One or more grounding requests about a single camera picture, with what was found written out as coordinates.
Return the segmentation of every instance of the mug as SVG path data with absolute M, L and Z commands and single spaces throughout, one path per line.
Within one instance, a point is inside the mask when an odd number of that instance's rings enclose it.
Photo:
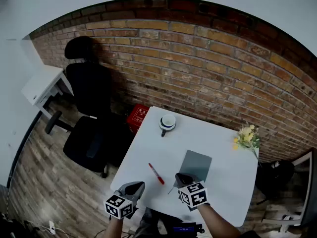
M 176 118 L 173 115 L 164 115 L 160 121 L 159 126 L 162 129 L 161 136 L 164 137 L 165 133 L 169 130 L 172 130 L 176 126 Z

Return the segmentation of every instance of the red container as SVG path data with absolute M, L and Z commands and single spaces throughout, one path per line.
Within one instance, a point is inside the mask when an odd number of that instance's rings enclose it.
M 131 114 L 127 118 L 127 123 L 129 124 L 130 130 L 136 134 L 148 113 L 149 108 L 141 104 L 134 106 Z

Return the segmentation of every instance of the chair headrest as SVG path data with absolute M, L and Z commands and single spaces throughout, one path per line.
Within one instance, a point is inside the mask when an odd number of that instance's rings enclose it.
M 65 48 L 67 59 L 88 59 L 93 57 L 93 39 L 88 36 L 80 36 L 70 40 Z

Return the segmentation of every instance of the black and white marker cube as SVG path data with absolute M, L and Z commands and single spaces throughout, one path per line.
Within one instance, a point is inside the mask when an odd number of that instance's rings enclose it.
M 208 200 L 204 181 L 180 188 L 179 193 L 183 203 L 191 208 L 204 204 Z
M 123 219 L 132 213 L 133 203 L 117 195 L 112 195 L 104 202 L 105 210 L 117 219 Z

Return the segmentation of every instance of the brick wall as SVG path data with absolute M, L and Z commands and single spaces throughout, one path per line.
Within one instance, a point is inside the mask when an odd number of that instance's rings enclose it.
M 30 34 L 43 62 L 66 68 L 69 40 L 95 40 L 113 97 L 239 129 L 260 127 L 260 159 L 317 147 L 317 58 L 280 29 L 197 0 L 120 0 Z

